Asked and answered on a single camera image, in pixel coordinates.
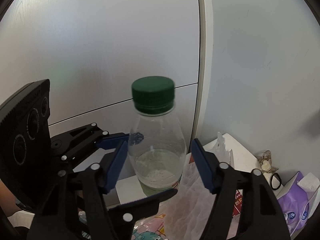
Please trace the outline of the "person's left hand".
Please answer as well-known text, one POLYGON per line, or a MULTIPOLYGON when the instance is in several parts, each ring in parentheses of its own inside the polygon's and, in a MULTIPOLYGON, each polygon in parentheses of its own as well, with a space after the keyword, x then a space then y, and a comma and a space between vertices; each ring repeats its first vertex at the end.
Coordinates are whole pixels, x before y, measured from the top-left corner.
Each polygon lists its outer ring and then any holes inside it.
POLYGON ((0 181, 0 205, 7 217, 21 211, 16 205, 16 197, 4 185, 3 181, 0 181))

